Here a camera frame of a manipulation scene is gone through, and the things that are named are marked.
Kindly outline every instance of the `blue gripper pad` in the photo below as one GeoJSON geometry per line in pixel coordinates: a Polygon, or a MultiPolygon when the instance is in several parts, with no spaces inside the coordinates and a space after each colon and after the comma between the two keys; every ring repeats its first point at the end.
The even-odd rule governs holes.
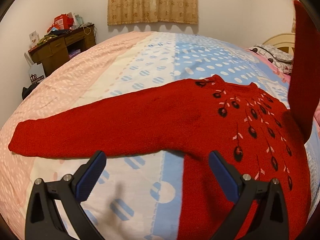
{"type": "Polygon", "coordinates": [[[106,154],[103,151],[97,151],[86,164],[81,165],[75,172],[71,188],[78,202],[88,199],[106,163],[106,154]]]}
{"type": "Polygon", "coordinates": [[[240,196],[241,175],[234,166],[224,160],[218,151],[210,152],[209,166],[227,200],[236,204],[240,196]]]}

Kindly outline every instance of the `blue polka dot sheet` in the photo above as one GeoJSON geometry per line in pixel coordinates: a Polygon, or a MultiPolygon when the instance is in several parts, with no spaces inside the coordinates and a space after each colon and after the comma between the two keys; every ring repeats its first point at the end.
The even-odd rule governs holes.
{"type": "MultiPolygon", "coordinates": [[[[176,80],[203,79],[215,74],[226,82],[242,85],[254,82],[289,107],[288,84],[247,50],[213,38],[157,32],[118,56],[74,107],[176,80]]],[[[314,125],[306,143],[312,192],[310,214],[319,201],[319,149],[314,125]]],[[[183,154],[170,151],[141,156],[130,154],[108,158],[93,192],[81,203],[84,211],[106,239],[176,239],[181,211],[183,154]]],[[[66,160],[59,176],[69,173],[70,169],[76,170],[85,162],[66,160]]],[[[77,238],[61,204],[58,208],[68,232],[77,238]]]]}

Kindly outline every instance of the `wooden desk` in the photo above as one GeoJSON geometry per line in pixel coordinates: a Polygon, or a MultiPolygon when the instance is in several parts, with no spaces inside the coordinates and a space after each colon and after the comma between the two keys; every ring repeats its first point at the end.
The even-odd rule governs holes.
{"type": "Polygon", "coordinates": [[[46,77],[69,61],[69,52],[72,50],[80,49],[84,52],[96,45],[94,24],[87,27],[52,38],[45,44],[35,46],[28,51],[33,62],[42,63],[46,77]]]}

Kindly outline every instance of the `sweater sleeve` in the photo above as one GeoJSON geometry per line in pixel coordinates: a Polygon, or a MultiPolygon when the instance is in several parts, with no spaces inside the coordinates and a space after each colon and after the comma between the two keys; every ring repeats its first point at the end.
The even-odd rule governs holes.
{"type": "Polygon", "coordinates": [[[21,122],[8,148],[47,158],[90,157],[96,150],[116,156],[179,149],[188,138],[187,126],[199,116],[185,92],[191,83],[173,82],[21,122]]]}
{"type": "Polygon", "coordinates": [[[313,115],[320,98],[320,33],[299,1],[294,1],[297,17],[294,63],[288,93],[291,115],[304,142],[311,135],[313,115]]]}

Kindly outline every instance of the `pink sheet stripe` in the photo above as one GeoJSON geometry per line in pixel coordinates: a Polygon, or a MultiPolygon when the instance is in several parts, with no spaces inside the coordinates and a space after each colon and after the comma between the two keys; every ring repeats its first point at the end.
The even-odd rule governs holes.
{"type": "Polygon", "coordinates": [[[251,50],[249,49],[246,49],[247,52],[250,52],[254,57],[256,57],[258,60],[262,61],[264,64],[266,64],[272,71],[274,74],[278,75],[279,78],[281,79],[281,81],[283,83],[286,83],[288,82],[290,84],[290,80],[291,80],[291,77],[287,74],[283,74],[282,72],[280,72],[276,67],[275,65],[273,65],[270,61],[268,61],[265,57],[261,56],[261,55],[258,55],[254,52],[252,52],[251,50]]]}
{"type": "Polygon", "coordinates": [[[57,69],[24,100],[0,132],[0,213],[11,230],[24,238],[25,218],[19,208],[26,203],[26,189],[34,157],[12,154],[8,144],[19,122],[45,118],[68,110],[116,58],[151,32],[131,32],[108,39],[57,69]]]}

